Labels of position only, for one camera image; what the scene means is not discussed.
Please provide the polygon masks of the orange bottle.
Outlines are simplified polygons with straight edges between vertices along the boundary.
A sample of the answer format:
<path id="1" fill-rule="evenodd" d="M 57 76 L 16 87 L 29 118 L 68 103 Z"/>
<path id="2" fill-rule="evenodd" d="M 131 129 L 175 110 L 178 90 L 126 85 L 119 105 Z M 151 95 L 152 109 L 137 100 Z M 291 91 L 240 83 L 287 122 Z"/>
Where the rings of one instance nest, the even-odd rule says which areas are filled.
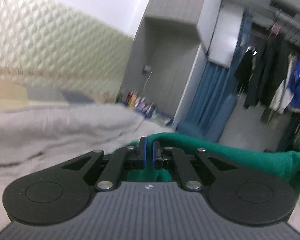
<path id="1" fill-rule="evenodd" d="M 137 94 L 136 93 L 133 93 L 130 97 L 130 100 L 129 100 L 129 108 L 134 108 L 135 106 L 135 101 L 136 101 L 136 97 L 137 97 Z"/>

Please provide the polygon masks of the white hanging jacket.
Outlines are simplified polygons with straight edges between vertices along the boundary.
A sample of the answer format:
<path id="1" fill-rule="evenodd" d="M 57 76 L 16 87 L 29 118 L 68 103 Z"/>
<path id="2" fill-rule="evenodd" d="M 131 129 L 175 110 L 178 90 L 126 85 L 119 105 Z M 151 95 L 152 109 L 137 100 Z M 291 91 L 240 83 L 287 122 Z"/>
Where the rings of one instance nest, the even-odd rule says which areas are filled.
<path id="1" fill-rule="evenodd" d="M 285 95 L 291 73 L 293 72 L 293 69 L 295 67 L 296 60 L 297 60 L 297 57 L 295 55 L 293 55 L 293 54 L 288 55 L 287 74 L 286 74 L 286 77 L 284 78 L 284 80 L 279 85 L 278 89 L 276 90 L 274 97 L 270 103 L 269 109 L 272 111 L 279 112 L 282 107 L 283 97 Z"/>

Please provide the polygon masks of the black hanging jacket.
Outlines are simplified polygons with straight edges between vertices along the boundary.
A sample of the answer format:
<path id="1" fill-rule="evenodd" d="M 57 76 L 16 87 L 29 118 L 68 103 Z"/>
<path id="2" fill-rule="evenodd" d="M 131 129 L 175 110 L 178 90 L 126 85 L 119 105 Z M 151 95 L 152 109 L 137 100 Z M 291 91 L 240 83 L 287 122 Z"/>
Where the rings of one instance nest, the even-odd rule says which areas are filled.
<path id="1" fill-rule="evenodd" d="M 271 34 L 253 66 L 254 56 L 247 50 L 235 72 L 237 90 L 246 93 L 244 108 L 258 103 L 269 107 L 288 72 L 288 42 L 282 33 Z"/>

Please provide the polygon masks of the blue covered chair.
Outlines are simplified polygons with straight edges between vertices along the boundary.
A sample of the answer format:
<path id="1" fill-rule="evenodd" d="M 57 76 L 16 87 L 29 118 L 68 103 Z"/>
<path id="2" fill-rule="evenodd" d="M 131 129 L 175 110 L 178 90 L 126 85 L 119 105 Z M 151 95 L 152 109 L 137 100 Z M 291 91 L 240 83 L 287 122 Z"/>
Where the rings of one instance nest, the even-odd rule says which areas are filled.
<path id="1" fill-rule="evenodd" d="M 220 110 L 210 125 L 199 126 L 189 122 L 180 121 L 175 131 L 189 137 L 209 142 L 219 142 L 226 123 L 232 115 L 236 105 L 237 97 L 234 94 L 230 94 L 223 102 Z"/>

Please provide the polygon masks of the cream quilted headboard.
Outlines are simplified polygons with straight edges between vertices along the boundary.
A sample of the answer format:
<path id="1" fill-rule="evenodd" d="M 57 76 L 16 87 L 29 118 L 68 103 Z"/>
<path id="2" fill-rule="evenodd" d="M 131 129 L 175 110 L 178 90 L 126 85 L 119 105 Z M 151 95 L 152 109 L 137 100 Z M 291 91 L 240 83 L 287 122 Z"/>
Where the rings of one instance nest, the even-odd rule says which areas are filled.
<path id="1" fill-rule="evenodd" d="M 133 39 L 51 0 L 0 0 L 0 79 L 114 102 Z"/>

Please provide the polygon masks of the grey wardrobe cabinet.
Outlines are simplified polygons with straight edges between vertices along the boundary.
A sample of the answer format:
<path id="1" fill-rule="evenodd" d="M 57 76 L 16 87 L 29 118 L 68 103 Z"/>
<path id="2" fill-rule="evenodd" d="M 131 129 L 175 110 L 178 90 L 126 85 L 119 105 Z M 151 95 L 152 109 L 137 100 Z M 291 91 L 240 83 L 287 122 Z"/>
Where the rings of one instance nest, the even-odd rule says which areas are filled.
<path id="1" fill-rule="evenodd" d="M 121 92 L 137 92 L 184 120 L 211 53 L 223 0 L 149 0 L 133 40 Z"/>

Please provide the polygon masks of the blue curtain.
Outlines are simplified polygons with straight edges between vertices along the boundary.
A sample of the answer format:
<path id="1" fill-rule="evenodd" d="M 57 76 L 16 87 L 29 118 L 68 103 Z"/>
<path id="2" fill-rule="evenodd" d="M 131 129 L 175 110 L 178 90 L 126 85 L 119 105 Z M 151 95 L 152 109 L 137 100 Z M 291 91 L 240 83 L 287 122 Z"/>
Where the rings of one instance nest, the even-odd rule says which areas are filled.
<path id="1" fill-rule="evenodd" d="M 212 62 L 206 64 L 185 122 L 199 126 L 210 125 L 225 99 L 230 94 L 236 94 L 237 81 L 234 74 L 248 48 L 251 25 L 252 16 L 247 11 L 243 12 L 238 45 L 229 68 Z"/>

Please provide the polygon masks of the green hoodie sweatshirt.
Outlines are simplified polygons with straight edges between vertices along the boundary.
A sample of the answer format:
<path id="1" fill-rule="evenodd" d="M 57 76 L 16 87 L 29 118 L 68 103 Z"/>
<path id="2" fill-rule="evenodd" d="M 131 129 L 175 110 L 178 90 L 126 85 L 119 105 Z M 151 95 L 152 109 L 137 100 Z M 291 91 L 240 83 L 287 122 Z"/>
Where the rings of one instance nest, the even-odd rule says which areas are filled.
<path id="1" fill-rule="evenodd" d="M 161 146 L 181 148 L 187 155 L 193 155 L 198 148 L 204 148 L 207 153 L 277 176 L 286 181 L 296 194 L 300 194 L 300 152 L 253 152 L 178 133 L 149 135 L 147 137 L 147 150 L 151 150 L 154 141 L 158 141 Z"/>

